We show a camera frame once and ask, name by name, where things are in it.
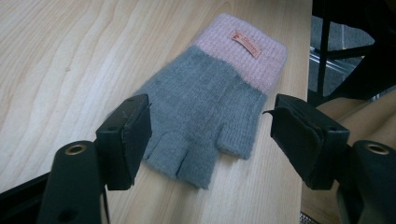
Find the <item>wooden table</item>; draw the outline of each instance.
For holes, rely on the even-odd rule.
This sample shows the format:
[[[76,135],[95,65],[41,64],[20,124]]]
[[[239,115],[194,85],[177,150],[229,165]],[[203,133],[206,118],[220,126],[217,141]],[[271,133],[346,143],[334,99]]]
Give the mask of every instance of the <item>wooden table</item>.
[[[117,105],[222,12],[289,51],[276,93],[305,99],[311,0],[13,0],[0,2],[0,192],[50,170],[54,153],[94,132]],[[142,165],[109,192],[113,223],[297,223],[301,179],[260,119],[251,159],[221,155],[209,190]]]

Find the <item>pink label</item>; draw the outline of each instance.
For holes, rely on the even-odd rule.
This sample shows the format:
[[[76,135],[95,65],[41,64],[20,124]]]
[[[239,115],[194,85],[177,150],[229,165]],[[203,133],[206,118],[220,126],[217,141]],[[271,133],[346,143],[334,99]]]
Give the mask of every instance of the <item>pink label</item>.
[[[256,59],[262,53],[260,47],[256,43],[254,43],[252,39],[241,34],[238,31],[233,31],[233,33],[231,34],[231,39],[235,40],[236,42],[244,46],[245,49],[247,49],[250,52],[250,54]]]

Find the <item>gray glove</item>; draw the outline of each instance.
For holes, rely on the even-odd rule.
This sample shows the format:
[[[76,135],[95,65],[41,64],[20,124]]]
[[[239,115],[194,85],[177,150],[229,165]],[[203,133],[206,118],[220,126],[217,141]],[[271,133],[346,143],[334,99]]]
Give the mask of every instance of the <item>gray glove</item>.
[[[219,150],[248,159],[266,95],[286,49],[222,14],[137,93],[147,93],[153,134],[144,159],[207,189]]]

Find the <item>wood grain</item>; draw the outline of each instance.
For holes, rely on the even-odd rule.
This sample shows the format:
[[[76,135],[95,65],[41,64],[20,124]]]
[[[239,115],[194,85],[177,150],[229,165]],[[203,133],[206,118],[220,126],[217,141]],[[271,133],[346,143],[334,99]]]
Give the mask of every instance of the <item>wood grain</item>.
[[[310,0],[0,1],[0,192],[48,172],[61,146],[93,140],[108,113],[222,12],[288,48],[264,109],[278,92],[304,99]],[[250,160],[219,157],[209,190],[142,165],[134,187],[108,193],[112,222],[297,223],[301,180],[270,127],[262,116]]]

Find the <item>bolt hole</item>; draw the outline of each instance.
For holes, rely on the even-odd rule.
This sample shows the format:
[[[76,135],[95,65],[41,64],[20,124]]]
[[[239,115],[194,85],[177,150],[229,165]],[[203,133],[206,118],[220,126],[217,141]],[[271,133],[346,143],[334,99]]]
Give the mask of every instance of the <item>bolt hole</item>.
[[[74,155],[77,155],[77,154],[83,152],[85,149],[87,149],[87,147],[85,145],[74,145],[74,146],[69,147],[65,153],[66,153],[66,155],[74,156]]]
[[[58,216],[59,222],[73,221],[78,215],[78,211],[74,209],[64,209]]]
[[[386,148],[383,148],[381,146],[368,145],[368,146],[366,146],[366,148],[369,151],[374,152],[374,153],[379,154],[379,155],[388,155],[389,154],[389,151]]]

